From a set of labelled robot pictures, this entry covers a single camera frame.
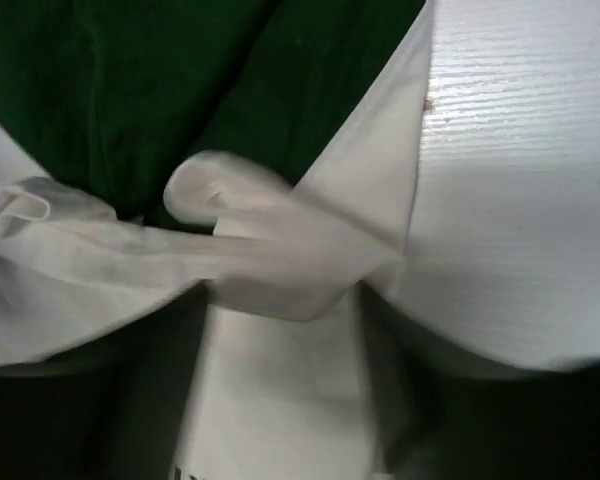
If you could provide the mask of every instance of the green fabric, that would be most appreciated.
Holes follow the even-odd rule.
[[[0,123],[122,219],[175,167],[228,150],[297,182],[424,0],[0,1]]]

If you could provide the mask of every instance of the crumpled fabric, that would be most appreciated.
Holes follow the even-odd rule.
[[[8,328],[0,321],[0,346],[20,345],[0,349],[0,363],[50,354],[117,328],[196,280],[215,281],[217,303],[232,310],[310,320],[360,279],[403,262],[372,235],[289,193],[275,175],[229,154],[192,157],[174,172],[165,204],[183,222],[227,218],[242,228],[240,235],[209,237],[119,222],[104,202],[51,178],[0,186],[0,262],[66,286],[147,293],[126,315],[104,323],[88,325],[76,306],[67,312],[82,323],[73,333],[54,331],[51,323],[67,320],[52,315],[42,344],[21,338],[22,323]],[[13,295],[19,288],[31,292],[19,278],[20,286],[3,286]],[[46,299],[37,296],[56,302],[51,291]]]
[[[394,252],[404,249],[415,192],[432,11],[433,3],[427,2],[365,97],[288,193],[294,201],[372,232]],[[0,186],[29,177],[49,175],[0,128]],[[9,227],[13,233],[0,239],[0,356],[17,358],[30,351],[31,344],[39,345],[40,351],[62,349],[75,338],[85,341],[93,330],[113,328],[112,319],[124,324],[137,318],[146,305],[168,298],[165,277],[190,271],[188,253],[206,252],[208,262],[200,262],[198,256],[199,272],[201,266],[214,265],[210,245],[220,242],[229,263],[237,255],[226,245],[235,237],[244,242],[245,236],[253,236],[256,224],[224,216],[214,229],[217,238],[197,238],[103,218],[28,222],[25,228],[16,219]],[[90,235],[80,233],[83,229]],[[256,257],[264,251],[271,258],[271,249],[263,247],[272,245],[262,240],[264,232],[259,230],[257,239],[241,245]],[[347,240],[341,237],[339,243],[344,243],[342,238]],[[80,260],[91,254],[95,263]],[[133,258],[136,263],[118,269],[100,257],[126,262]],[[34,262],[35,267],[36,261],[52,273],[54,264],[80,267],[86,281],[72,284],[28,266]],[[131,268],[134,265],[142,268]],[[275,271],[274,262],[267,265]],[[96,277],[104,278],[104,284],[94,283],[93,271],[102,268],[106,275]],[[141,273],[131,275],[134,270]],[[393,270],[380,272],[382,285],[387,285],[383,292],[393,290]],[[56,271],[61,278],[75,276],[70,273]],[[283,300],[283,307],[289,301],[282,295],[276,298]],[[175,458],[184,475],[208,480],[348,480],[373,470],[375,435],[352,295],[345,294],[309,322],[222,306],[209,314],[195,401]],[[14,331],[20,332],[17,338],[6,335]]]

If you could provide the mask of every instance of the dark green cloth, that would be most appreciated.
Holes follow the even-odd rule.
[[[121,219],[187,156],[228,150],[297,182],[424,0],[0,0],[0,123]]]

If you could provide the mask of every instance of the wood grain texture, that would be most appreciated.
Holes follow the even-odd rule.
[[[483,353],[600,355],[600,0],[438,0],[402,301]]]

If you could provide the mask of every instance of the white fabric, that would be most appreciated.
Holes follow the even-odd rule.
[[[292,199],[273,175],[226,154],[185,162],[165,198],[184,201],[191,215],[228,216],[250,234],[125,224],[103,202],[48,177],[0,185],[0,363],[84,342],[197,279],[216,280],[219,302],[230,308],[308,320],[361,278],[402,261],[372,236]],[[226,206],[209,207],[210,200]],[[83,293],[94,295],[90,303]]]
[[[431,49],[428,2],[294,194],[311,192],[402,249],[415,189]],[[221,220],[216,232],[236,225]],[[177,464],[205,480],[357,480],[374,435],[347,296],[309,324],[214,312]]]
[[[298,304],[309,304],[301,311],[305,319],[354,279],[393,265],[415,189],[431,3],[291,195],[267,183],[275,201],[262,200],[253,196],[254,183],[238,185],[233,178],[232,192],[253,200],[244,203],[243,196],[236,203],[233,194],[217,195],[226,180],[190,183],[194,176],[186,170],[193,163],[174,174],[165,193],[168,208],[180,218],[219,216],[213,238],[122,224],[86,196],[63,203],[64,187],[43,180],[47,175],[0,129],[0,361],[35,359],[85,341],[136,318],[195,278],[218,279],[221,298],[234,308],[269,309],[289,318]],[[258,180],[260,174],[254,175]],[[199,195],[190,197],[190,188]],[[293,214],[272,216],[269,207],[281,203]],[[285,223],[285,217],[297,223]],[[235,238],[254,235],[265,238]],[[392,285],[396,271],[380,273],[379,281]],[[293,288],[280,278],[292,280]],[[303,278],[310,285],[320,280],[326,297],[306,295]],[[245,280],[257,294],[239,298]],[[272,288],[279,285],[288,294],[283,305],[254,305],[279,297]],[[313,303],[289,308],[298,291]],[[205,480],[366,476],[374,441],[352,299],[345,296],[303,324],[220,307],[211,314],[200,397],[177,459],[182,469]]]

